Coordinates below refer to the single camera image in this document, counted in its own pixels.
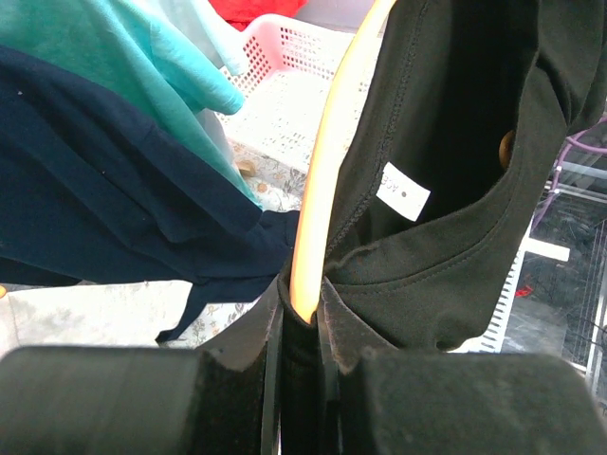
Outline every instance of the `label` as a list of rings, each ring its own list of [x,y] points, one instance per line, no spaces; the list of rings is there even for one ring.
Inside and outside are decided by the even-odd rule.
[[[417,185],[392,163],[386,164],[377,197],[392,210],[408,220],[417,221],[429,196],[430,191]]]

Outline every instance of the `plastic laundry basket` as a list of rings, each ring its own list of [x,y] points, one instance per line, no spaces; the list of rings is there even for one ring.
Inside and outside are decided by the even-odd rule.
[[[330,83],[354,35],[275,14],[257,18],[243,33],[250,70],[224,74],[247,101],[235,116],[221,118],[226,135],[236,146],[307,173]],[[377,39],[377,53],[380,44]],[[360,71],[352,112],[336,132],[344,144],[336,153],[352,141],[375,63]]]

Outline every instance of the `red fabric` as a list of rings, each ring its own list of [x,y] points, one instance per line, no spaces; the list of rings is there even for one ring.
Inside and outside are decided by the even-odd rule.
[[[210,0],[217,13],[239,30],[262,14],[293,17],[307,0]]]

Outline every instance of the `teal shirt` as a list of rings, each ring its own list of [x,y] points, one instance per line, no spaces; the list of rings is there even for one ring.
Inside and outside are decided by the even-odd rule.
[[[194,115],[244,98],[168,21],[129,0],[0,0],[0,44],[123,96],[255,200]]]

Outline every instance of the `hanger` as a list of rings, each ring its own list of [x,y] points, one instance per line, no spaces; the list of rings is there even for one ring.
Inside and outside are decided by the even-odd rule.
[[[305,181],[290,284],[293,308],[308,323],[319,304],[329,221],[343,158],[340,153],[343,147],[341,119],[351,115],[353,94],[360,83],[360,69],[373,57],[373,42],[395,1],[376,0],[369,9],[341,59],[322,112]]]

